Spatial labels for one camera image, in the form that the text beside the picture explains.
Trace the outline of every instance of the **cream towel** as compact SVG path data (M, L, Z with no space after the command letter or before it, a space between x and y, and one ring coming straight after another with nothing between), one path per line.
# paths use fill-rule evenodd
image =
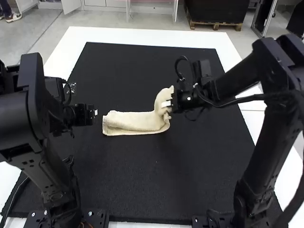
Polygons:
M103 133L105 135L155 134L170 127L170 107L162 103L172 99L174 87L162 89L156 96L154 111L151 112L117 112L110 111L103 116Z

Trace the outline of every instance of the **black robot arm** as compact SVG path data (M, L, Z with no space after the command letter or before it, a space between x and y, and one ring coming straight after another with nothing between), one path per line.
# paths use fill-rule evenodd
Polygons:
M20 168L41 189L47 227L77 228L81 207L74 158L62 161L48 135L92 125L95 113L93 105L64 103L63 83L44 76L38 53L23 55L20 66L0 62L0 162Z
M235 188L235 213L226 215L224 221L216 212L209 211L207 215L212 222L208 218L205 222L210 227L227 227L227 224L237 228L270 226L266 211L273 200L276 179L303 129L301 120L304 116L300 110L304 108L304 44L294 35L285 35L277 40L263 38L252 46L253 51L247 58L218 78L212 77L207 60L191 63L181 57L176 64L176 69L179 61L190 64L192 87L186 88L185 78L176 70L180 88L171 101L173 112L198 107L224 108L253 100L264 100L267 105L253 155ZM259 82L264 94L234 97ZM303 195L293 207L293 215L301 206ZM285 227L289 220L276 223L275 227Z

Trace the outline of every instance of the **sneaker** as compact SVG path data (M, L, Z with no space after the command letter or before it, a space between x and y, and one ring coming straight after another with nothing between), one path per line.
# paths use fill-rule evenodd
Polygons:
M22 15L19 14L19 13L15 13L15 12L12 12L11 15L9 17L6 17L5 20L7 23L11 23L11 22L14 22L16 20L19 20L22 18Z

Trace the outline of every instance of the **black mat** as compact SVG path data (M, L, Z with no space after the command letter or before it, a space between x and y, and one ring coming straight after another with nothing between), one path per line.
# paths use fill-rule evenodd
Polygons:
M102 134L102 115L110 110L152 110L156 94L176 83L174 61L181 55L209 59L213 75L223 73L213 49L86 44L69 81L77 82L73 102L98 108L97 123L75 128L75 139L53 140L62 158L75 156L83 208L106 209L111 220L178 224L207 209L233 209L236 181L254 148L237 105L212 109L196 122L176 114L161 134ZM33 209L41 209L41 200L31 183L11 216ZM280 212L275 199L271 220Z

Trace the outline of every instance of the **wooden pallet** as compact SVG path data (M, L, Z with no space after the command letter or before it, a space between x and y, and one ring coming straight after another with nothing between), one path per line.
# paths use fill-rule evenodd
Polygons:
M193 21L190 17L189 11L186 7L186 5L184 5L185 11L186 11L186 16L187 16L187 20L189 22L189 26L190 29L195 29L195 25L213 25L213 30L217 31L219 29L220 25L225 25L225 26L235 26L235 30L240 32L242 29L242 25L243 23L238 23L238 24L234 24L234 23L225 23L225 22L202 22L202 21Z

